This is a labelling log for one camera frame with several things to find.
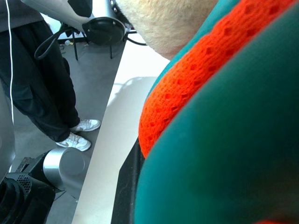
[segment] white cable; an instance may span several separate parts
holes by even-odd
[[[13,103],[13,94],[12,94],[12,89],[13,89],[13,79],[14,79],[14,71],[13,71],[13,51],[12,51],[12,37],[11,37],[11,29],[10,29],[10,11],[9,11],[9,6],[8,6],[8,0],[5,0],[5,2],[6,2],[6,7],[7,7],[8,32],[9,32],[9,47],[10,47],[10,70],[11,70],[11,79],[10,79],[10,89],[9,89],[9,94],[10,94],[10,102],[11,102],[11,115],[12,115],[13,124],[14,124],[14,103]]]

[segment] teal fabric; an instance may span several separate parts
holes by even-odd
[[[299,223],[299,4],[188,102],[145,161],[135,224]]]
[[[158,76],[154,82],[149,94],[153,91],[155,86],[160,82],[161,78],[173,67],[173,65],[181,60],[181,58],[192,49],[192,47],[206,34],[210,33],[214,25],[225,15],[227,15],[232,8],[238,4],[240,0],[219,0],[214,7],[206,21],[202,24],[197,34],[190,40],[190,42],[184,46],[184,48],[169,62],[162,73]]]

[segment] grey shirt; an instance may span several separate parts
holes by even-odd
[[[21,0],[7,0],[10,11],[11,29],[32,22],[42,21],[42,15],[21,2]],[[0,0],[0,32],[8,30],[7,7],[5,0]]]

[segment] beige fuzzy fabric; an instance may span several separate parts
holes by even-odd
[[[146,43],[172,59],[196,34],[218,0],[117,0]]]

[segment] white sneaker with grey swoosh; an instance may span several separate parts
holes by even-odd
[[[75,135],[72,132],[70,133],[69,137],[66,140],[61,142],[56,142],[56,144],[65,148],[68,147],[76,148],[82,152],[88,150],[92,145],[85,138]]]
[[[101,122],[99,120],[85,120],[80,119],[80,123],[71,128],[71,132],[91,132],[98,129],[101,126]]]

